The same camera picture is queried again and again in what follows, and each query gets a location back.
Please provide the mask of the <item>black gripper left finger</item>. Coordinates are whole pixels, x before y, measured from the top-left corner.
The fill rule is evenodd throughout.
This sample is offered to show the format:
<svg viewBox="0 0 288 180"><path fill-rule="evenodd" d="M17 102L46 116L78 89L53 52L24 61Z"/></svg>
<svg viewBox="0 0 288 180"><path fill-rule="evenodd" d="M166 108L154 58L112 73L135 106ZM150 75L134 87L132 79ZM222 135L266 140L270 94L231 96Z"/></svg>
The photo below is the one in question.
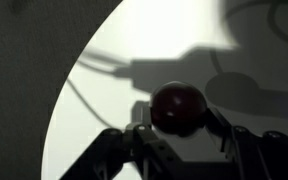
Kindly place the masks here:
<svg viewBox="0 0 288 180"><path fill-rule="evenodd" d="M180 180L181 160L152 130L151 109L145 102L133 108L135 122L125 131L103 130L60 180L113 180L125 163L136 165L142 180Z"/></svg>

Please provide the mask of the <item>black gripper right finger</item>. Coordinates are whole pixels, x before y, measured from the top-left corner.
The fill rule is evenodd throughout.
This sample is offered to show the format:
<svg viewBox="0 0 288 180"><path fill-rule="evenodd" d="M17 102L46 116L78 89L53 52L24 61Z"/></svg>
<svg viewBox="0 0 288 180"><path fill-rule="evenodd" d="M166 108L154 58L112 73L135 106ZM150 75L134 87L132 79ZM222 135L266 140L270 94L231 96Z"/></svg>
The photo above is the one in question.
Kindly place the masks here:
<svg viewBox="0 0 288 180"><path fill-rule="evenodd" d="M257 136L231 125L215 108L208 108L204 118L218 150L236 165L239 180L288 180L288 135L270 130Z"/></svg>

